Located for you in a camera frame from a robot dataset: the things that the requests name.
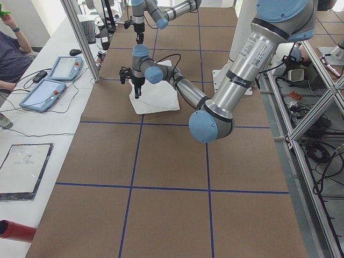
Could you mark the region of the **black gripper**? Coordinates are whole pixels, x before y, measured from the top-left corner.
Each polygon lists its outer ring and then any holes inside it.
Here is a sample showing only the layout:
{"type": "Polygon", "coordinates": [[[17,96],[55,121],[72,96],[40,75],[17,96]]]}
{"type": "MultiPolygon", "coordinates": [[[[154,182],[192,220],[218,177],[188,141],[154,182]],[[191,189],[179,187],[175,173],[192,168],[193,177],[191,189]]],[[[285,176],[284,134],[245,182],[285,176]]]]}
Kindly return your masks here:
{"type": "Polygon", "coordinates": [[[139,99],[141,96],[141,88],[145,84],[145,78],[132,75],[131,81],[134,85],[134,97],[135,99],[139,99]]]}
{"type": "Polygon", "coordinates": [[[142,44],[144,40],[144,32],[145,32],[145,23],[134,24],[134,31],[137,34],[136,42],[137,44],[142,44]]]}

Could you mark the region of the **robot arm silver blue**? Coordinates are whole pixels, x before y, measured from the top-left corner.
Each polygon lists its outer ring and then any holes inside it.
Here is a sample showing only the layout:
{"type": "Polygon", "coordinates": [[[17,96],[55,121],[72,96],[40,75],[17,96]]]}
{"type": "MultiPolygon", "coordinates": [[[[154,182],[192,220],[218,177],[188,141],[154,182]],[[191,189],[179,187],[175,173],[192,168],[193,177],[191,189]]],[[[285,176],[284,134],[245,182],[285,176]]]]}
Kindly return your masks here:
{"type": "Polygon", "coordinates": [[[148,48],[133,48],[131,81],[136,96],[146,81],[168,82],[195,109],[189,118],[189,130],[199,142],[213,142],[234,129],[233,111],[257,75],[271,61],[280,44],[308,40],[315,32],[317,1],[257,1],[255,15],[237,58],[229,67],[212,97],[196,88],[172,66],[157,64],[148,48]]]}
{"type": "Polygon", "coordinates": [[[183,1],[178,5],[162,10],[158,7],[157,1],[154,0],[131,1],[132,21],[134,31],[137,33],[137,44],[143,44],[144,42],[145,12],[155,21],[156,26],[162,30],[168,26],[170,21],[175,20],[179,16],[197,11],[201,2],[201,0],[183,1]]]}

